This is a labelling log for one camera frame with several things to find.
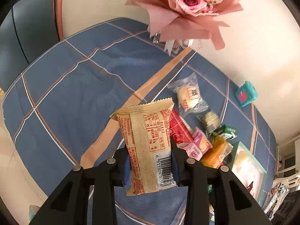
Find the orange cake wrapper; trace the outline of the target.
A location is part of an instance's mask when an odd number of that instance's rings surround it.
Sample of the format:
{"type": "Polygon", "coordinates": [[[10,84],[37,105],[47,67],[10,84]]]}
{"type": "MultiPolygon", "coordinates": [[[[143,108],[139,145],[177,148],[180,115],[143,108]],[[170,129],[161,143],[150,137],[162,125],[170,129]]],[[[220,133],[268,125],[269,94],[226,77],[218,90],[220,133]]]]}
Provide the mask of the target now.
{"type": "Polygon", "coordinates": [[[200,162],[206,167],[217,169],[224,158],[232,152],[233,146],[217,133],[213,133],[212,145],[213,147],[203,155],[200,162]]]}

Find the red heart snack pack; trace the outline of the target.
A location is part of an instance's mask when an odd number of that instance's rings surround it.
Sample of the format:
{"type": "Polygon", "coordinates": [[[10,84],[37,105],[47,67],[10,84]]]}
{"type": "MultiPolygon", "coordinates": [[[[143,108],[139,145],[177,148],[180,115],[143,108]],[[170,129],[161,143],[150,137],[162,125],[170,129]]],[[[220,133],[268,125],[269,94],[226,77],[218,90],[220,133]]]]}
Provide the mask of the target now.
{"type": "Polygon", "coordinates": [[[192,143],[193,137],[183,123],[175,109],[172,109],[170,117],[170,136],[174,139],[176,144],[192,143]]]}

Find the teal-rimmed white tray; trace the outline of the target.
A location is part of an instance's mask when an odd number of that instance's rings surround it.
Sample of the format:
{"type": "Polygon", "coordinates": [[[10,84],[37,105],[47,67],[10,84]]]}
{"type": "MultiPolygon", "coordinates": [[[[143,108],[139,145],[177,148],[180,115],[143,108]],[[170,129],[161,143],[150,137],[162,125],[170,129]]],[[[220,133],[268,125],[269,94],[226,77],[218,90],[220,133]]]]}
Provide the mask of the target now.
{"type": "Polygon", "coordinates": [[[232,160],[228,161],[227,166],[246,188],[251,188],[250,194],[259,203],[267,172],[242,142],[232,146],[232,160]]]}

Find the pink swiss roll pack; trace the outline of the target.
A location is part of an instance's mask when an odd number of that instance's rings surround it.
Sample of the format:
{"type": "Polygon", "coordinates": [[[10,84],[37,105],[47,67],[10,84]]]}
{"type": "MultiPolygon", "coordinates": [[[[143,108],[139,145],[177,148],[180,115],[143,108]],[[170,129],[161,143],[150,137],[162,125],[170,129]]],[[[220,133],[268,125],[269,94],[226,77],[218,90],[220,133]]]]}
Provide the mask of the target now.
{"type": "Polygon", "coordinates": [[[195,160],[199,161],[204,156],[204,154],[212,149],[213,145],[207,139],[204,132],[198,127],[195,127],[195,131],[192,137],[193,142],[179,144],[179,148],[184,149],[188,157],[194,158],[195,160]]]}

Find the dark blue-grey cabinet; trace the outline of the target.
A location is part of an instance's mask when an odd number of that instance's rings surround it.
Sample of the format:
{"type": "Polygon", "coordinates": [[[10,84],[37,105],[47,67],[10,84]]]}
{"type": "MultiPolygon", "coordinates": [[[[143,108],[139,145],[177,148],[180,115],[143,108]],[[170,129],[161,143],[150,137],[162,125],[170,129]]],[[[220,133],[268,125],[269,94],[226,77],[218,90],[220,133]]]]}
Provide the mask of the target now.
{"type": "Polygon", "coordinates": [[[1,89],[62,37],[62,0],[10,0],[1,7],[1,89]]]}

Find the teal toy box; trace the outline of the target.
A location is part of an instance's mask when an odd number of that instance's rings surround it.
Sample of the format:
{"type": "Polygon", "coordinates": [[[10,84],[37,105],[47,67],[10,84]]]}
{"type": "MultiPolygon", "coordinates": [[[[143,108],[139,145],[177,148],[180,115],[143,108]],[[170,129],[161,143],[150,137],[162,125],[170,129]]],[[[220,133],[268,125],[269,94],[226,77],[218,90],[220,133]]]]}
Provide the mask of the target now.
{"type": "Polygon", "coordinates": [[[257,91],[250,81],[246,81],[235,93],[234,93],[239,105],[241,107],[255,101],[258,97],[257,91]]]}

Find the green biscuit pack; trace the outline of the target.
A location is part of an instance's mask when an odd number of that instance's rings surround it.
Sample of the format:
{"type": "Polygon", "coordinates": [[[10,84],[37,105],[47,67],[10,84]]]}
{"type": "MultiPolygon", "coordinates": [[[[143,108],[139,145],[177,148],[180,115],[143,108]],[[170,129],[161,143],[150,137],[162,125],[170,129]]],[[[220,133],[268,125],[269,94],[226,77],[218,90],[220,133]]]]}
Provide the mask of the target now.
{"type": "Polygon", "coordinates": [[[225,141],[230,141],[237,137],[236,129],[225,124],[217,128],[214,132],[222,137],[225,141]]]}

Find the blue plaid tablecloth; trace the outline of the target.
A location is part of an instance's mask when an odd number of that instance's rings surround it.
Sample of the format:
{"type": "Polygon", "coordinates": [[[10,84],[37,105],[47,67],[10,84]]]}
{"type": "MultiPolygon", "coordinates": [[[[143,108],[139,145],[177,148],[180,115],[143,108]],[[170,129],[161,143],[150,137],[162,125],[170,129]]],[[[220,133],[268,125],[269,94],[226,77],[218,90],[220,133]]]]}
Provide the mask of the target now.
{"type": "Polygon", "coordinates": [[[276,139],[255,106],[241,107],[238,86],[197,52],[168,55],[147,25],[116,18],[78,32],[44,51],[7,89],[1,101],[1,133],[11,152],[1,155],[1,198],[19,224],[31,206],[41,207],[72,172],[98,166],[125,141],[116,110],[177,96],[169,84],[196,76],[200,95],[221,122],[237,130],[237,142],[266,172],[253,205],[260,207],[275,172],[276,139]]]}

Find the tan red-printed snack pack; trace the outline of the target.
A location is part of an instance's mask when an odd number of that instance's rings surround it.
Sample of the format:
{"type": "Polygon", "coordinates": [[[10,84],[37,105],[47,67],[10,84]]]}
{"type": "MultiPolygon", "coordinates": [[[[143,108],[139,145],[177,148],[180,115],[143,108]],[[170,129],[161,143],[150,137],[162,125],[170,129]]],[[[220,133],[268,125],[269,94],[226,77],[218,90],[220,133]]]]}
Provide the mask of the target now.
{"type": "Polygon", "coordinates": [[[119,124],[131,164],[128,196],[155,193],[176,186],[172,174],[171,98],[120,108],[111,114],[119,124]]]}

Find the pink rose bouquet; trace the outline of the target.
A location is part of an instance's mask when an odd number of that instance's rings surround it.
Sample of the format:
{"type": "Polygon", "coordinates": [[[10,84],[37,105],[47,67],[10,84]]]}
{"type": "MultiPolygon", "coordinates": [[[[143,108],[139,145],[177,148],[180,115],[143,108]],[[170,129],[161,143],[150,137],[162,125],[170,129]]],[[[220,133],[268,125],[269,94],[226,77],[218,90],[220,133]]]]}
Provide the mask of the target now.
{"type": "Polygon", "coordinates": [[[149,36],[168,53],[201,39],[211,40],[215,50],[223,49],[220,27],[227,24],[215,18],[243,10],[240,0],[127,0],[126,5],[147,10],[149,36]]]}

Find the white bun clear wrapper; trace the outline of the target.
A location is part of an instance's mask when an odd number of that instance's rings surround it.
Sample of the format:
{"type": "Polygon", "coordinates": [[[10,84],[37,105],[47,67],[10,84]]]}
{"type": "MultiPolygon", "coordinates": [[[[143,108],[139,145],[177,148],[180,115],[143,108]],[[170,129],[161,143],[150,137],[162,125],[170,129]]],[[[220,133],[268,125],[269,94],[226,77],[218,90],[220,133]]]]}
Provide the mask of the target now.
{"type": "Polygon", "coordinates": [[[167,88],[177,95],[178,109],[182,116],[190,113],[201,113],[209,108],[209,105],[200,94],[195,73],[170,83],[167,88]]]}

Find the round cookie green-edged wrapper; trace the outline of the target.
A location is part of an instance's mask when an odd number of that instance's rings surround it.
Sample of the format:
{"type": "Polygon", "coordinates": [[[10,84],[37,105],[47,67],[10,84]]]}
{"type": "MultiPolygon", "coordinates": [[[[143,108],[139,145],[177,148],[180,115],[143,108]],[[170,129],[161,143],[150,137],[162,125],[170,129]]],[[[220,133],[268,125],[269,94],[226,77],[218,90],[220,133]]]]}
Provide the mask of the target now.
{"type": "Polygon", "coordinates": [[[209,110],[206,113],[204,112],[199,113],[196,115],[196,117],[200,121],[201,126],[203,127],[205,133],[208,136],[211,135],[221,125],[220,118],[212,110],[209,110]]]}

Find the white shelf unit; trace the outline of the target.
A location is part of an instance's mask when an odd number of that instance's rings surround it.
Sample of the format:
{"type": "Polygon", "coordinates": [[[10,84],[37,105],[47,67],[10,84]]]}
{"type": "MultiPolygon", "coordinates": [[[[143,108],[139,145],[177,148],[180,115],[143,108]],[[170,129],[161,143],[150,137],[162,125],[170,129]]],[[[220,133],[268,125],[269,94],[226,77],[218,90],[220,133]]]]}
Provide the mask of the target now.
{"type": "Polygon", "coordinates": [[[274,179],[263,211],[272,224],[287,224],[299,214],[299,136],[276,147],[274,179]]]}

